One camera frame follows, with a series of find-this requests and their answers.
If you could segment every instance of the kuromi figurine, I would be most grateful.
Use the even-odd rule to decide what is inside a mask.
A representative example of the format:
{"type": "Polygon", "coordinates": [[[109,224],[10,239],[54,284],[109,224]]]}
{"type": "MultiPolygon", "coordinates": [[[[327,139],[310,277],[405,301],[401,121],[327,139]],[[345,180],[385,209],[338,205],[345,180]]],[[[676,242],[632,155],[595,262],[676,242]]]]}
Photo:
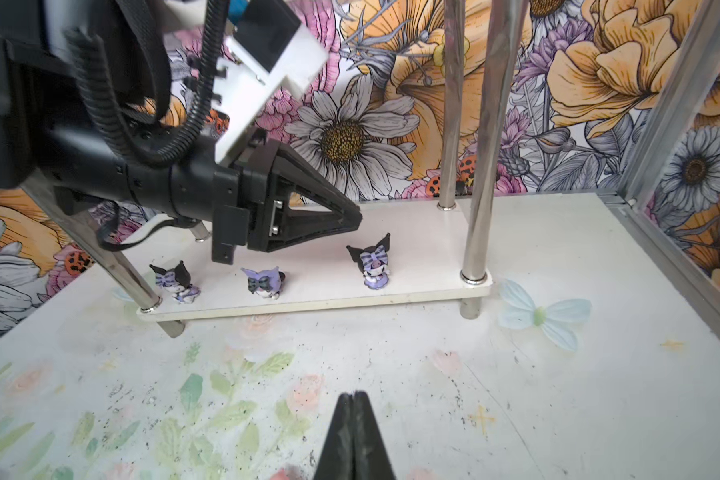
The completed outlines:
{"type": "Polygon", "coordinates": [[[171,293],[177,302],[192,303],[200,294],[200,288],[191,283],[192,275],[183,261],[170,270],[154,265],[150,265],[150,268],[155,272],[155,284],[171,293]]]}
{"type": "Polygon", "coordinates": [[[248,291],[255,293],[262,298],[273,298],[277,300],[282,290],[282,282],[286,279],[286,274],[275,267],[271,270],[262,270],[254,272],[247,268],[240,269],[248,275],[248,291]]]}
{"type": "Polygon", "coordinates": [[[359,249],[347,245],[347,250],[365,277],[366,287],[378,290],[389,283],[389,234],[374,246],[359,249]]]}

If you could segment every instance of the figurine with purple hood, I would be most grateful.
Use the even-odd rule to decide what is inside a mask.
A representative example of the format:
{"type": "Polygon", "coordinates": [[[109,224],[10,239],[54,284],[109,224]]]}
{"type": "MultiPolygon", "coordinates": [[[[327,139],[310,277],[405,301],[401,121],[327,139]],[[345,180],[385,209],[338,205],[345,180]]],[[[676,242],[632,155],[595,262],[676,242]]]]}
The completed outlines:
{"type": "Polygon", "coordinates": [[[150,268],[155,272],[155,284],[163,287],[177,302],[192,303],[200,294],[200,288],[191,283],[192,275],[183,261],[170,270],[154,265],[150,268]]]}
{"type": "Polygon", "coordinates": [[[347,245],[347,250],[365,277],[366,287],[378,290],[389,283],[389,234],[373,246],[360,249],[347,245]]]}
{"type": "Polygon", "coordinates": [[[241,268],[248,275],[248,291],[255,293],[262,298],[272,298],[277,300],[282,290],[282,282],[286,279],[286,274],[280,271],[276,266],[271,270],[262,270],[254,272],[247,268],[241,268]]]}

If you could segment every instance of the white tabletop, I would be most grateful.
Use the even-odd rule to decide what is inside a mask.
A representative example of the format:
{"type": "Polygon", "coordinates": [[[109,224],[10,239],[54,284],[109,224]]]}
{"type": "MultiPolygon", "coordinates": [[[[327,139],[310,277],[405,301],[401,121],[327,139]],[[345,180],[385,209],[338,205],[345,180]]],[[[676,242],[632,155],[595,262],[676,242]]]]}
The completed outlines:
{"type": "Polygon", "coordinates": [[[431,302],[172,340],[95,267],[0,340],[0,471],[310,478],[362,389],[398,478],[720,478],[720,341],[594,195],[496,199],[490,253],[539,306],[592,302],[578,352],[499,327],[497,297],[477,320],[431,302]]]}

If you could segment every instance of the black strap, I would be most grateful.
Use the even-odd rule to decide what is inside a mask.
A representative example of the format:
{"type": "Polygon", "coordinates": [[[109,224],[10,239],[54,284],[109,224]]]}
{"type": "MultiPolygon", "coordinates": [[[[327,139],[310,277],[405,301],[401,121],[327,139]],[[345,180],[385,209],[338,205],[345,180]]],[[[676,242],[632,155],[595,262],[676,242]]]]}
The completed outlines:
{"type": "Polygon", "coordinates": [[[107,203],[110,207],[114,209],[115,215],[113,215],[111,218],[106,219],[101,224],[99,229],[96,231],[96,241],[98,242],[101,249],[107,252],[122,252],[123,250],[129,249],[132,246],[136,246],[144,242],[144,240],[146,240],[147,238],[152,236],[152,234],[165,226],[191,228],[200,222],[200,220],[194,220],[186,217],[163,220],[159,224],[155,225],[154,228],[150,230],[150,232],[146,236],[144,236],[143,239],[136,242],[130,242],[128,244],[115,244],[113,242],[110,242],[109,240],[112,235],[117,233],[117,230],[120,228],[120,224],[122,223],[122,219],[120,218],[120,206],[117,204],[117,202],[113,202],[112,200],[106,200],[105,203],[107,203]]]}
{"type": "Polygon", "coordinates": [[[152,77],[152,91],[155,97],[155,114],[144,114],[134,110],[123,110],[124,114],[133,120],[145,124],[154,124],[162,119],[170,106],[170,64],[168,53],[163,44],[163,37],[157,29],[150,6],[146,0],[115,0],[123,12],[128,26],[136,36],[141,47],[146,66],[152,77]]]}

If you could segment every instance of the figurine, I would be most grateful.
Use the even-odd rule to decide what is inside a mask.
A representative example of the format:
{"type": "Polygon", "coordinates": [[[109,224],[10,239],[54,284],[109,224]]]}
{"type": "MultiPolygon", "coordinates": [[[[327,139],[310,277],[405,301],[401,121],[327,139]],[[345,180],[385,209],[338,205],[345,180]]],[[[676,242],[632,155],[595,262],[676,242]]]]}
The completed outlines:
{"type": "Polygon", "coordinates": [[[280,290],[282,290],[282,282],[286,279],[286,274],[278,268],[276,266],[271,270],[262,270],[260,272],[254,272],[247,268],[241,268],[240,270],[248,275],[248,291],[250,293],[258,293],[262,298],[274,298],[277,300],[280,297],[280,290]]]}
{"type": "Polygon", "coordinates": [[[347,250],[364,275],[366,287],[378,290],[389,283],[389,234],[374,246],[361,250],[347,245],[347,250]]]}
{"type": "Polygon", "coordinates": [[[177,302],[192,303],[200,294],[200,288],[191,283],[192,275],[183,261],[170,270],[154,265],[150,265],[150,268],[155,272],[155,284],[170,292],[177,302]]]}

